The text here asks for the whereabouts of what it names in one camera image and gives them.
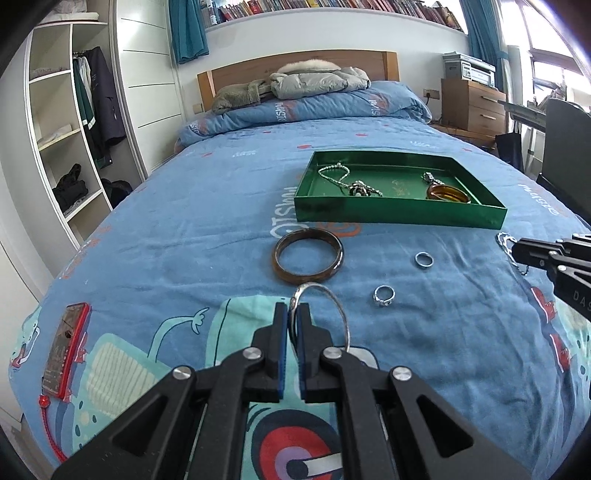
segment green tray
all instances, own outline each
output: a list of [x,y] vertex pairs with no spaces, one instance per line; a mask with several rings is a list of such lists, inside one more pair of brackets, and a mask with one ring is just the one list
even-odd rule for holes
[[[341,162],[351,174],[384,196],[351,197],[318,175]],[[427,200],[423,173],[466,192],[470,204]],[[342,170],[326,174],[339,179]],[[299,222],[416,223],[500,230],[507,209],[474,175],[450,157],[385,151],[317,151],[312,155],[294,198]]]

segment wooden headboard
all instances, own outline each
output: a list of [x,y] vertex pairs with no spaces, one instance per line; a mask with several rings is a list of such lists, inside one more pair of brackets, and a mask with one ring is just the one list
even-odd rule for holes
[[212,107],[216,91],[235,83],[248,83],[267,78],[287,63],[322,59],[341,67],[357,67],[364,70],[370,80],[400,81],[398,56],[393,51],[375,50],[312,50],[283,53],[260,59],[246,60],[197,75],[203,110]]

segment printer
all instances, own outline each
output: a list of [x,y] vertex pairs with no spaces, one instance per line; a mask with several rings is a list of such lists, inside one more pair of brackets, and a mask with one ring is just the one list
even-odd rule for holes
[[482,60],[456,51],[443,55],[445,78],[473,80],[495,88],[496,68]]

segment teal curtain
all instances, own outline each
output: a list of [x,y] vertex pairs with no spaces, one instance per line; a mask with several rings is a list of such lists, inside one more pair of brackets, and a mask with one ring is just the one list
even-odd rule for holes
[[209,54],[199,0],[168,0],[170,31],[178,63]]
[[509,60],[501,49],[501,26],[496,21],[494,0],[460,0],[468,24],[471,55],[496,67],[495,86],[504,91],[503,59]]

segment brown bangle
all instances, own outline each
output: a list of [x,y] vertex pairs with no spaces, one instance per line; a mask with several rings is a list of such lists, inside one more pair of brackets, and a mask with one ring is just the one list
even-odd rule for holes
[[[283,250],[285,250],[288,245],[291,245],[298,240],[303,240],[304,238],[315,238],[317,240],[322,240],[335,249],[336,258],[326,270],[312,275],[297,275],[295,273],[288,272],[280,265],[279,257],[281,256]],[[329,231],[322,230],[320,228],[304,228],[302,230],[296,230],[295,232],[288,233],[277,242],[271,254],[271,266],[273,267],[273,272],[275,272],[275,275],[287,283],[291,283],[292,285],[302,285],[303,283],[309,281],[319,283],[324,280],[328,280],[336,273],[339,267],[343,264],[344,254],[345,250],[343,249],[343,244]]]
[[432,183],[427,189],[427,198],[430,200],[449,200],[451,202],[470,203],[470,197],[455,187],[449,185],[437,185]]

